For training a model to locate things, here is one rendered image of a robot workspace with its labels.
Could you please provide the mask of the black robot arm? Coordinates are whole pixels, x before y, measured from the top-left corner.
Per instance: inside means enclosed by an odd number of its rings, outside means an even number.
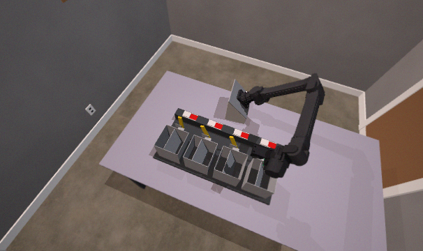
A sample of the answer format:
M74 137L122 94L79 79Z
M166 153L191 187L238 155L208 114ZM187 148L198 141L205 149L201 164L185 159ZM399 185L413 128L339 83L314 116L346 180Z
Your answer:
M238 91L237 99L245 108L248 108L249 103L253 101L256 105L262 105L268 102L270 98L301 91L307 92L306 100L296 131L288 145L266 149L254 144L251 150L252 158L265 158L265 173L272 178L282 178L290 164L302 166L307 163L310 154L311 135L318 108L323 104L325 91L320 84L317 73L313 73L306 79L279 86L269 88L255 86L247 92L243 92L241 89Z

